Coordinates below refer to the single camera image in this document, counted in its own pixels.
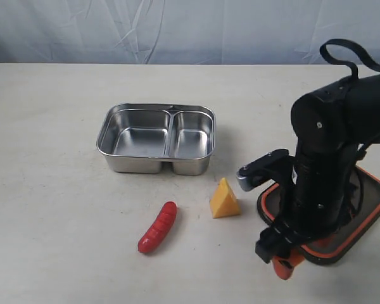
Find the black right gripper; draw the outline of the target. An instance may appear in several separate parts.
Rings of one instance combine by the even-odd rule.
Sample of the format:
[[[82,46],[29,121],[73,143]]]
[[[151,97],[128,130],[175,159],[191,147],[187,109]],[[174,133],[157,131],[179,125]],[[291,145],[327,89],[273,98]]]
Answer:
[[[326,238],[338,228],[345,196],[345,163],[339,157],[293,158],[291,185],[280,187],[279,213],[261,232],[255,251],[265,263],[272,259],[276,275],[288,280],[305,260],[292,248]]]

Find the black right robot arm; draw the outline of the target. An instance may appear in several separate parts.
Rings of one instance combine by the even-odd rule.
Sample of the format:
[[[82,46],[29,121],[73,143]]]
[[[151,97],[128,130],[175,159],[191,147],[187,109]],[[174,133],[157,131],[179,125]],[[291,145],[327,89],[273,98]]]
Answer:
[[[238,173],[247,191],[273,181],[256,204],[267,227],[255,252],[284,280],[304,260],[337,262],[380,217],[380,181],[357,166],[380,144],[380,74],[303,95],[291,124],[294,155],[277,149]]]

